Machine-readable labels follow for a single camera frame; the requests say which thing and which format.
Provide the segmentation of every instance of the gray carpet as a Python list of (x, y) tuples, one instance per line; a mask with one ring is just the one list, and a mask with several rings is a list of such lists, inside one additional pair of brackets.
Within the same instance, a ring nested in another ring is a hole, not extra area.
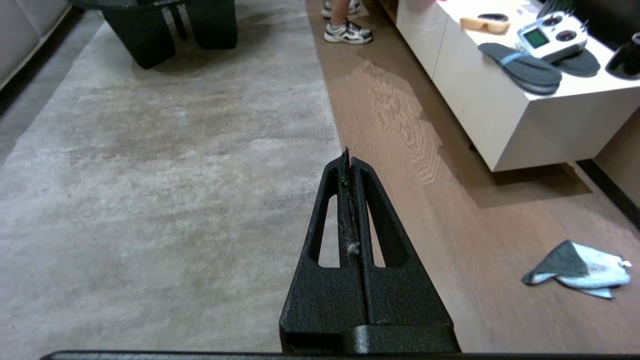
[(237, 49), (190, 40), (152, 70), (103, 25), (17, 139), (0, 168), (2, 359), (280, 350), (340, 145), (304, 1), (236, 3)]

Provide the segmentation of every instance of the white sneaker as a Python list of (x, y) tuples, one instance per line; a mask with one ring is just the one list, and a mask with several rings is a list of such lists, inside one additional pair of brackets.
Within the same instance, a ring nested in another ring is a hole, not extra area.
[(334, 28), (331, 22), (327, 22), (324, 39), (328, 42), (345, 42), (347, 44), (360, 45), (373, 40), (373, 34), (371, 34), (371, 31), (363, 29), (348, 20), (337, 28)]
[[(351, 0), (349, 3), (349, 15), (356, 14), (360, 11), (360, 0)], [(322, 16), (325, 19), (331, 19), (331, 0), (324, 0)]]

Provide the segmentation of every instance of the black furniture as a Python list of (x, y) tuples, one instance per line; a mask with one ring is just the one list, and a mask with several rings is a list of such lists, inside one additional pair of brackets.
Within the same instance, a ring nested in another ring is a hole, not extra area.
[(184, 4), (198, 45), (203, 49), (233, 49), (237, 44), (234, 0), (69, 0), (74, 6), (102, 10), (113, 31), (138, 65), (149, 69), (175, 55), (164, 20), (169, 8), (182, 39), (186, 30), (178, 12)]

